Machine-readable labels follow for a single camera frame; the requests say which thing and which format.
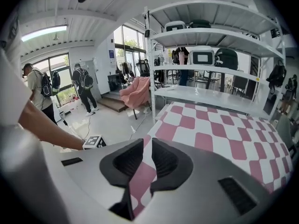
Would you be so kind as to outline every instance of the white shelf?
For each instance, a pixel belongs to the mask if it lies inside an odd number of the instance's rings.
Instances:
[[[206,71],[212,71],[217,73],[231,74],[238,77],[244,77],[246,79],[253,80],[261,84],[269,85],[268,81],[262,80],[256,76],[244,72],[240,72],[237,70],[232,70],[229,68],[216,67],[211,65],[160,65],[160,66],[154,66],[153,70],[206,70]]]
[[[241,33],[215,28],[186,28],[159,33],[151,37],[165,48],[212,46],[233,49],[250,56],[280,57],[283,54],[273,47]]]
[[[193,102],[215,105],[243,113],[251,116],[268,119],[269,115],[260,109],[259,105],[252,104],[251,100],[237,95],[231,95],[223,92],[194,88],[189,86],[174,85],[174,90],[169,88],[160,88],[154,92],[155,95],[190,100]]]
[[[248,7],[216,0],[189,0],[168,4],[149,12],[163,27],[170,21],[207,20],[213,26],[260,35],[278,25]]]

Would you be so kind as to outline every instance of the white sleeve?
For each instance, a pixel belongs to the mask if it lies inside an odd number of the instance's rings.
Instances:
[[[15,73],[3,49],[0,49],[0,67],[0,125],[16,125],[31,91]]]

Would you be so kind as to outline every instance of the fluorescent light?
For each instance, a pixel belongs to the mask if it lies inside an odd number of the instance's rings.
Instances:
[[[41,36],[41,35],[45,35],[45,34],[49,34],[49,33],[53,33],[53,32],[60,32],[60,31],[65,31],[67,29],[67,25],[63,25],[63,26],[56,26],[56,27],[51,27],[51,28],[45,28],[45,29],[41,29],[32,33],[29,33],[27,35],[22,36],[22,41],[28,41],[32,38]]]

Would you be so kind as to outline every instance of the person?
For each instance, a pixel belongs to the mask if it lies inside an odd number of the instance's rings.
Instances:
[[[95,101],[91,91],[84,89],[84,87],[82,86],[82,79],[84,79],[84,77],[88,75],[87,70],[81,68],[81,65],[79,63],[75,64],[74,68],[75,70],[72,75],[72,83],[77,86],[78,95],[80,96],[82,103],[85,105],[87,110],[85,116],[88,117],[95,114],[95,111],[99,110],[99,108],[97,107],[97,102]],[[92,102],[93,109],[90,108],[88,99],[90,99],[90,101]]]
[[[59,128],[29,100],[32,92],[21,79],[20,35],[16,7],[0,31],[0,126],[19,123],[41,141],[82,150],[84,140]]]
[[[29,99],[37,109],[41,110],[54,124],[57,125],[54,118],[54,108],[51,97],[44,97],[41,94],[44,74],[39,69],[33,68],[30,63],[24,65],[23,71],[24,76],[27,76],[28,88],[32,91]]]
[[[283,96],[282,105],[278,111],[279,113],[286,114],[289,105],[292,105],[293,100],[297,98],[297,85],[297,75],[294,74],[292,78],[289,78],[288,84],[285,86],[286,92]]]

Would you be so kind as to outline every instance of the gray device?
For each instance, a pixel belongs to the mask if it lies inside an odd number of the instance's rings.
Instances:
[[[222,156],[152,139],[157,180],[134,219],[128,183],[142,161],[143,140],[70,153],[17,127],[0,127],[0,171],[45,223],[251,223],[275,195]]]

